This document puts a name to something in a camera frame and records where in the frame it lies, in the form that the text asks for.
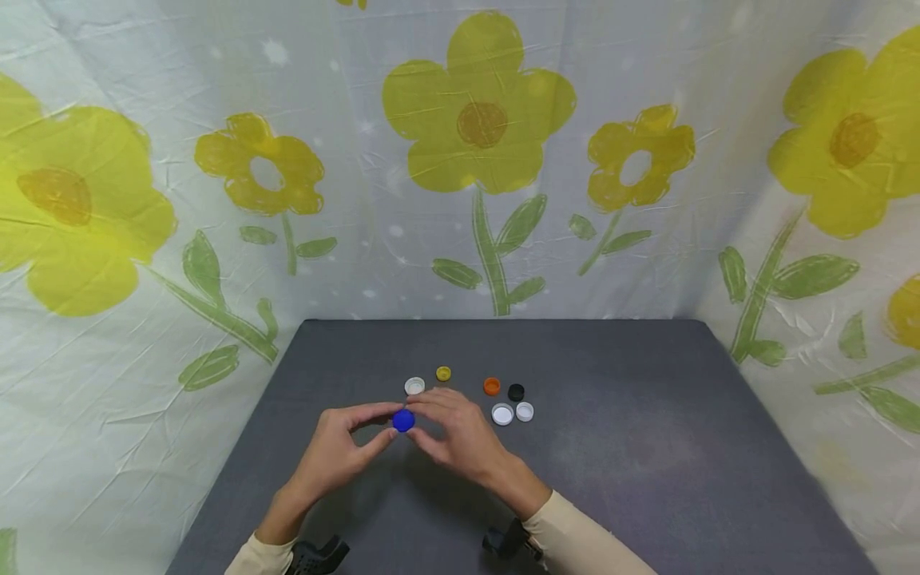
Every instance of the blue bottle cap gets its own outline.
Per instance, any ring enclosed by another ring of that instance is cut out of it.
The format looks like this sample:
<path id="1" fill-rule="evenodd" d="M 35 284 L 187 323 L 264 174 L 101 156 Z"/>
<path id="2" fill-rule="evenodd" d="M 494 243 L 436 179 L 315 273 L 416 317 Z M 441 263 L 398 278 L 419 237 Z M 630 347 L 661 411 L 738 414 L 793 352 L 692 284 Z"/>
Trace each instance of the blue bottle cap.
<path id="1" fill-rule="evenodd" d="M 415 427 L 415 415 L 408 409 L 401 409 L 393 414 L 393 427 L 400 433 L 405 433 Z"/>

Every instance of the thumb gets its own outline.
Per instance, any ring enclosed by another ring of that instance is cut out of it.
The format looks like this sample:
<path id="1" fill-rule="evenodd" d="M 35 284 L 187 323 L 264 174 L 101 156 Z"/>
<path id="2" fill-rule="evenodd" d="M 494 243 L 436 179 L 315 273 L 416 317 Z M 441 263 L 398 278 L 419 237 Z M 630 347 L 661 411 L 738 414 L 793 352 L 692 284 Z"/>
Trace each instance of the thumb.
<path id="1" fill-rule="evenodd" d="M 391 427 L 377 433 L 370 442 L 358 448 L 358 458 L 362 466 L 371 463 L 375 457 L 383 453 L 384 449 L 396 439 L 396 436 L 397 431 Z"/>
<path id="2" fill-rule="evenodd" d="M 414 427 L 406 431 L 406 435 L 421 451 L 428 454 L 428 457 L 433 459 L 434 463 L 443 465 L 447 462 L 447 446 L 431 437 L 425 430 Z"/>

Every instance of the fabric backdrop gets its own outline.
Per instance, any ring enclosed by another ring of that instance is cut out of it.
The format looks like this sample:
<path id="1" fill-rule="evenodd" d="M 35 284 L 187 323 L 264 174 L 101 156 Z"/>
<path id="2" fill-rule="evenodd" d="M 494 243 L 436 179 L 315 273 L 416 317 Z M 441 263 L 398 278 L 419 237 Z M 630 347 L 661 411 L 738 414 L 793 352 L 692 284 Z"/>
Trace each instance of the fabric backdrop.
<path id="1" fill-rule="evenodd" d="M 163 573 L 304 319 L 496 316 L 706 321 L 914 573 L 918 93 L 911 0 L 3 1 L 0 574 Z"/>

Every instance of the beige sleeve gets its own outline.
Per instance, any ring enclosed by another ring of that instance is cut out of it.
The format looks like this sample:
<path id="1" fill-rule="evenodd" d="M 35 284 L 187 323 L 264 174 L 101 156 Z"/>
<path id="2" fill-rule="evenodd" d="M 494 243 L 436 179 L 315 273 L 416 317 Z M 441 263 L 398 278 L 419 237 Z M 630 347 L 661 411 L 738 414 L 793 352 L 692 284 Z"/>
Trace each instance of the beige sleeve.
<path id="1" fill-rule="evenodd" d="M 553 491 L 523 524 L 553 575 L 655 575 L 635 553 Z"/>
<path id="2" fill-rule="evenodd" d="M 284 575 L 293 560 L 292 547 L 293 541 L 285 545 L 265 545 L 251 535 L 224 575 Z"/>

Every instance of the white bottle cap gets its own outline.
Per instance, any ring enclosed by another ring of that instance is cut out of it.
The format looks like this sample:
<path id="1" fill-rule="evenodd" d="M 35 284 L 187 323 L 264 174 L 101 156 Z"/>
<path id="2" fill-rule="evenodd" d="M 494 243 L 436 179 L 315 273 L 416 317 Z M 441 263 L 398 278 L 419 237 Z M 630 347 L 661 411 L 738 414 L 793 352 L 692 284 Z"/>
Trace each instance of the white bottle cap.
<path id="1" fill-rule="evenodd" d="M 518 404 L 516 412 L 518 419 L 521 421 L 530 421 L 534 418 L 534 406 L 526 401 L 522 401 Z"/>
<path id="2" fill-rule="evenodd" d="M 514 409 L 507 403 L 497 403 L 492 406 L 492 420 L 496 424 L 508 425 L 514 419 Z"/>
<path id="3" fill-rule="evenodd" d="M 420 377 L 410 377 L 404 385 L 407 396 L 417 396 L 425 391 L 425 380 Z"/>

